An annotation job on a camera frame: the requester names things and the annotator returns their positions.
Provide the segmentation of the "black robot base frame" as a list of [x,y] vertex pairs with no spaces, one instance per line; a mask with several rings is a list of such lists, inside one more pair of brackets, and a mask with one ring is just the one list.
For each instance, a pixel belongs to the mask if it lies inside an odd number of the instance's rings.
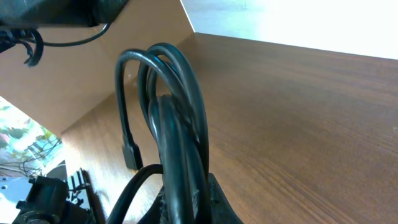
[[1,223],[94,224],[99,218],[87,171],[54,177],[1,177]]

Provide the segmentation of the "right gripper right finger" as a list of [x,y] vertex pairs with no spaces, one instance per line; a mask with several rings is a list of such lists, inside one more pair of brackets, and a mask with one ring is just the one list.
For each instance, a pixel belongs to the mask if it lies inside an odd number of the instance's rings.
[[212,224],[243,224],[212,173],[208,175]]

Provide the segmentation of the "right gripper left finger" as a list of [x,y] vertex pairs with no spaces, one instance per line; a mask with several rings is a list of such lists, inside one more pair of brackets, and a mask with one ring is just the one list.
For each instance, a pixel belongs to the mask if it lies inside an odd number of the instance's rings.
[[137,224],[169,224],[164,186],[160,189],[150,209]]

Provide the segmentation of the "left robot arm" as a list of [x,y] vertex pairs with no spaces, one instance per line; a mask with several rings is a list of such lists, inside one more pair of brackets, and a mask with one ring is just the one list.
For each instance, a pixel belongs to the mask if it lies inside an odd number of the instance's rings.
[[[1,0],[1,52],[17,44],[25,47],[28,67],[36,66],[44,47],[74,47],[105,34],[126,7],[128,0]],[[102,30],[83,40],[46,42],[39,27],[96,27]]]

